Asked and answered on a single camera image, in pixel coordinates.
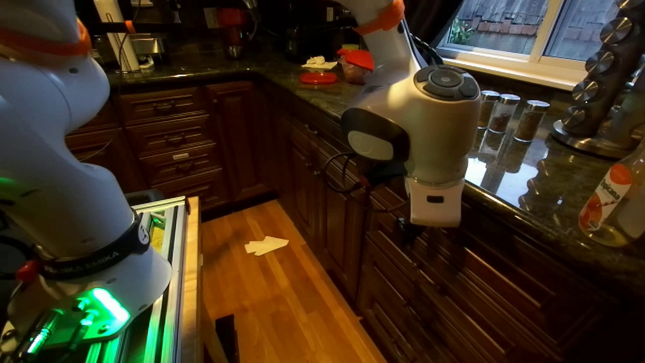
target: wooden floor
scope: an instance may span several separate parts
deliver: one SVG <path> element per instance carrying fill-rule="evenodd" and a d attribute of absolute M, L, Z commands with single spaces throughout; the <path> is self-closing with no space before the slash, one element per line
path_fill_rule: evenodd
<path fill-rule="evenodd" d="M 205 311 L 234 314 L 243 363 L 385 361 L 279 201 L 210 220 L 202 235 Z M 265 235 L 289 245 L 245 252 Z"/>

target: window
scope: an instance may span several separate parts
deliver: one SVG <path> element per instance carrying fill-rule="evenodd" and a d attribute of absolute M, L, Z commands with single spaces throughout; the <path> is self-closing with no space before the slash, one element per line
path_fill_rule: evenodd
<path fill-rule="evenodd" d="M 615 16 L 614 0 L 464 0 L 438 49 L 462 69 L 571 91 Z"/>

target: white paper on floor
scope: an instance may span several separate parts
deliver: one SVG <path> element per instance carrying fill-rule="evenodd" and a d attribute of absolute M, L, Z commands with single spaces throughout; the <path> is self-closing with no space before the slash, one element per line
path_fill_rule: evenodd
<path fill-rule="evenodd" d="M 252 240 L 252 242 L 245 244 L 245 250 L 246 250 L 246 254 L 263 255 L 273 250 L 285 247 L 287 244 L 289 244 L 289 240 L 285 240 L 285 238 L 267 235 L 265 240 Z"/>

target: dark countertop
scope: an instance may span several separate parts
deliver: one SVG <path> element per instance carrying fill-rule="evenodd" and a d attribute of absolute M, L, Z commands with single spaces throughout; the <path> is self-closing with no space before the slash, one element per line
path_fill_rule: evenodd
<path fill-rule="evenodd" d="M 115 86 L 136 89 L 178 81 L 263 76 L 333 117 L 341 117 L 360 91 L 345 81 L 300 85 L 298 71 L 298 65 L 285 60 L 269 47 L 252 49 L 240 60 L 228 60 L 219 42 L 183 42 L 170 56 L 170 65 L 141 75 L 114 75 L 111 81 Z M 530 144 L 513 138 L 516 121 L 507 134 L 479 133 L 471 153 L 464 201 L 509 221 L 519 233 L 532 235 L 543 250 L 595 281 L 620 295 L 645 296 L 645 245 L 636 242 L 623 250 L 608 247 L 577 227 L 579 210 L 611 160 L 555 141 L 548 134 L 550 121 L 543 121 Z"/>

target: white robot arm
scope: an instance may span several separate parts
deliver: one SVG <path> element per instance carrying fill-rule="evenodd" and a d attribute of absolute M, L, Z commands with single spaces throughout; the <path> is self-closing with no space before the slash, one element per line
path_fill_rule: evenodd
<path fill-rule="evenodd" d="M 73 0 L 0 0 L 0 79 L 0 211 L 43 260 L 10 301 L 12 324 L 24 334 L 90 288 L 138 316 L 165 290 L 170 264 L 148 247 L 114 173 L 64 144 L 110 97 Z"/>
<path fill-rule="evenodd" d="M 364 156 L 405 163 L 410 221 L 457 225 L 480 86 L 464 71 L 419 67 L 405 32 L 403 0 L 340 0 L 348 6 L 376 72 L 343 114 L 348 142 Z"/>

